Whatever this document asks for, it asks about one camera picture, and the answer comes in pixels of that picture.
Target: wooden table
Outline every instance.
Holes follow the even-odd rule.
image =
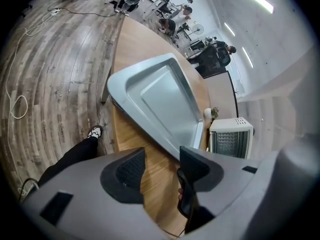
[[[138,62],[167,53],[173,53],[182,66],[200,111],[209,108],[210,99],[206,83],[191,64],[161,36],[129,17],[125,17],[122,22],[110,73],[114,74]],[[105,102],[107,97],[108,92],[105,90],[101,101]],[[145,148],[146,169],[140,191],[144,195],[146,212],[160,228],[179,235],[187,221],[177,209],[179,181],[176,170],[179,163],[115,105],[112,105],[111,109],[115,150],[119,152],[138,147]],[[202,149],[207,146],[209,126],[205,126]]]

